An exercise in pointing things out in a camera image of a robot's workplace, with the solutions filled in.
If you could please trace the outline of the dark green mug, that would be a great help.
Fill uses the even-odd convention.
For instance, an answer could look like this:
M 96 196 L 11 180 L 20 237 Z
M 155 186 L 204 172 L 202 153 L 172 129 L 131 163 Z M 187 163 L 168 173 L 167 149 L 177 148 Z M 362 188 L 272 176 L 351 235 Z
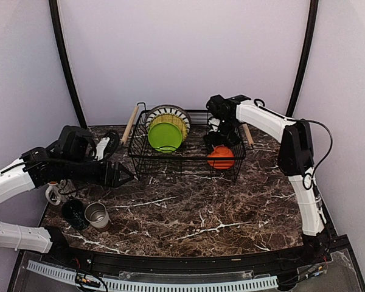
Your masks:
M 89 221 L 85 218 L 85 206 L 80 200 L 71 199 L 65 202 L 61 214 L 75 230 L 82 231 L 89 226 Z

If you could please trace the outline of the black front rail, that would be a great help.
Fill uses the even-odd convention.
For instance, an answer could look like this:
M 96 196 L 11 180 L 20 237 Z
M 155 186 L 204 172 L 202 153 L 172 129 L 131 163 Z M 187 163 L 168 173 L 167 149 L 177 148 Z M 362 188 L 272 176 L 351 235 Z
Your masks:
M 146 257 L 68 248 L 62 255 L 44 254 L 42 259 L 94 274 L 117 275 L 121 272 L 159 274 L 210 274 L 253 271 L 255 274 L 293 273 L 298 268 L 330 261 L 327 253 L 307 261 L 304 246 L 279 251 L 219 257 Z

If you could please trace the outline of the yellow woven plate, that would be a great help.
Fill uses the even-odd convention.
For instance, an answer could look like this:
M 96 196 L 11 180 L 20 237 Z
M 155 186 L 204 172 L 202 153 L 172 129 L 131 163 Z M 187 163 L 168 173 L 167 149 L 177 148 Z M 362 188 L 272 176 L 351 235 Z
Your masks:
M 151 120 L 148 129 L 151 129 L 153 126 L 160 124 L 161 122 L 168 122 L 176 125 L 180 129 L 182 140 L 186 140 L 190 130 L 190 122 L 187 118 L 179 117 L 176 114 L 161 114 Z

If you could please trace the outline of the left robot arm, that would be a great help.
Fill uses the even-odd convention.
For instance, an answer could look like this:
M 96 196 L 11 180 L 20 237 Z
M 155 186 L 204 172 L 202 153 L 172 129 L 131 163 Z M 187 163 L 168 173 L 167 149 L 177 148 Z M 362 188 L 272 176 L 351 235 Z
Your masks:
M 134 175 L 124 165 L 110 161 L 119 143 L 114 130 L 95 143 L 88 130 L 64 126 L 48 147 L 33 148 L 0 170 L 0 204 L 63 179 L 112 188 L 132 181 Z M 50 254 L 60 265 L 74 259 L 64 235 L 53 226 L 33 228 L 0 221 L 0 248 Z

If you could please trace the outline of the patterned white mug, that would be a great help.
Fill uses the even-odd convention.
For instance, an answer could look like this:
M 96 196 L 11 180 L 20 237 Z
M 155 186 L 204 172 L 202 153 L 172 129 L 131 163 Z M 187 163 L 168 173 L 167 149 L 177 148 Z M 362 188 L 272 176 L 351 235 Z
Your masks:
M 62 179 L 59 182 L 50 182 L 45 191 L 45 196 L 51 205 L 58 206 L 61 203 L 67 202 L 75 193 L 76 189 L 72 181 L 70 179 Z

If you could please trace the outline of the blue striped white plate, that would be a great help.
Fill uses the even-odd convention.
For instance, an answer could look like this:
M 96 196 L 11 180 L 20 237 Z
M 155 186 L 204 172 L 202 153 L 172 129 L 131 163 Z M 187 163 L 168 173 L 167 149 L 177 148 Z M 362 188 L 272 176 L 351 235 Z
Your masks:
M 149 129 L 152 121 L 162 114 L 171 114 L 173 116 L 181 118 L 182 121 L 186 124 L 187 132 L 190 131 L 190 126 L 192 122 L 190 115 L 186 110 L 176 105 L 159 105 L 152 108 L 145 116 L 146 128 Z

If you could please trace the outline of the orange bowl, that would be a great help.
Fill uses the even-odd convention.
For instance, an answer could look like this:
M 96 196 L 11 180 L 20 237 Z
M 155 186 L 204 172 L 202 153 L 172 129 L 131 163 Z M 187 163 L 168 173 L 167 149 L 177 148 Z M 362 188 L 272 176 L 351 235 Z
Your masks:
M 207 163 L 218 170 L 230 169 L 235 164 L 232 150 L 224 145 L 216 146 L 207 157 L 209 158 Z

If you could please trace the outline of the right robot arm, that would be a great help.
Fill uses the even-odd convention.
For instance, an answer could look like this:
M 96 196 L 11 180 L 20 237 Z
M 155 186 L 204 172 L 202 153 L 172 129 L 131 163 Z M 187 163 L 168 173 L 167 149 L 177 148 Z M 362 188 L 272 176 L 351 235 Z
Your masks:
M 244 95 L 228 99 L 212 96 L 206 109 L 216 121 L 215 129 L 204 139 L 208 146 L 231 148 L 240 144 L 236 129 L 243 124 L 252 125 L 278 141 L 277 165 L 294 189 L 303 234 L 311 237 L 320 234 L 326 219 L 315 179 L 317 164 L 313 160 L 311 121 L 283 116 L 265 108 L 262 100 Z

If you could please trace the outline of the white brown-band cup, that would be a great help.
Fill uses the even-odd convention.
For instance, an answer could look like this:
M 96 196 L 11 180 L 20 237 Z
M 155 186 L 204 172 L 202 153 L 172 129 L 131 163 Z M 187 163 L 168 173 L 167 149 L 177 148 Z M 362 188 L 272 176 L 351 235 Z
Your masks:
M 111 227 L 110 216 L 102 203 L 91 203 L 85 209 L 85 219 L 99 232 L 106 232 Z

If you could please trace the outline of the green plastic plate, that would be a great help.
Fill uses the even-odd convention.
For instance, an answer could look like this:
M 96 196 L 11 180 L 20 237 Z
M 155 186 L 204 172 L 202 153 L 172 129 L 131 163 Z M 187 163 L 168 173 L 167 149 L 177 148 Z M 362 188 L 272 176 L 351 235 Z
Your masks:
M 148 142 L 158 152 L 172 153 L 182 144 L 183 135 L 176 125 L 161 122 L 149 129 Z

